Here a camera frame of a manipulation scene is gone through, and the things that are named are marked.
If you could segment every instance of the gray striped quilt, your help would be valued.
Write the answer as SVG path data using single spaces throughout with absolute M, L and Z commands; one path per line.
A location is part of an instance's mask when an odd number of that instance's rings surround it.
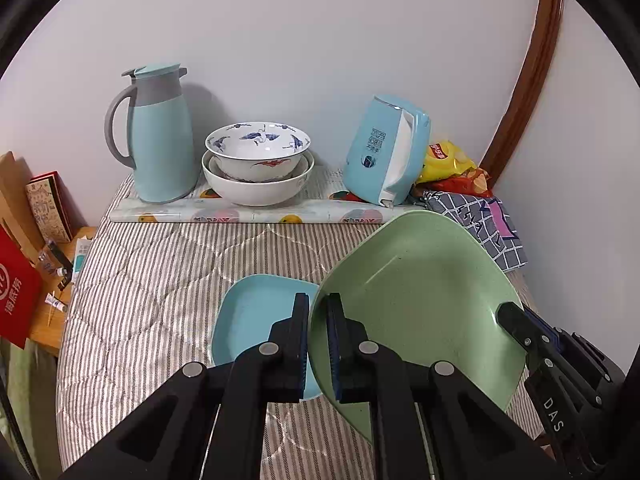
M 124 181 L 109 210 L 126 196 Z M 67 468 L 189 361 L 209 362 L 228 288 L 279 274 L 320 283 L 377 226 L 112 223 L 105 214 L 69 306 L 58 367 Z M 519 270 L 508 274 L 530 305 Z M 542 429 L 522 382 L 508 413 Z M 320 396 L 268 407 L 261 478 L 373 479 L 370 445 Z

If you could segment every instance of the light blue thermos jug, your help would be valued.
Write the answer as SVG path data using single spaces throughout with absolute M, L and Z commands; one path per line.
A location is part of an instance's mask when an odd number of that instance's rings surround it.
M 180 64 L 146 65 L 127 70 L 131 85 L 111 102 L 104 118 L 104 137 L 113 156 L 133 168 L 140 200 L 163 203 L 187 195 L 196 185 L 199 167 L 193 151 L 191 118 L 182 95 Z M 113 116 L 129 98 L 127 145 L 122 155 L 113 142 Z

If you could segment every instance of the yellow snack bag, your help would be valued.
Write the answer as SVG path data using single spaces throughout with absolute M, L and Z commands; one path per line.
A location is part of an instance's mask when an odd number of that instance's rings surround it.
M 422 171 L 416 184 L 433 182 L 474 170 L 476 164 L 450 140 L 440 140 L 427 147 Z

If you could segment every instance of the green square plate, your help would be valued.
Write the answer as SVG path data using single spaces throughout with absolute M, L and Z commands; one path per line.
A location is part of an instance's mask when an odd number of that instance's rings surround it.
M 524 368 L 525 352 L 503 331 L 495 311 L 522 307 L 513 286 L 466 230 L 445 216 L 412 211 L 361 243 L 325 278 L 312 305 L 308 354 L 322 392 L 371 441 L 368 404 L 334 397 L 320 300 L 339 292 L 346 317 L 405 361 L 455 364 L 501 409 Z

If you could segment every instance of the jug lid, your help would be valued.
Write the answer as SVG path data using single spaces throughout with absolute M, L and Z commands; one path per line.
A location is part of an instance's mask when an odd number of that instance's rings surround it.
M 122 75 L 130 75 L 136 79 L 144 79 L 156 75 L 169 74 L 171 72 L 175 72 L 179 68 L 180 63 L 153 63 L 133 70 L 127 70 L 126 72 L 123 72 Z

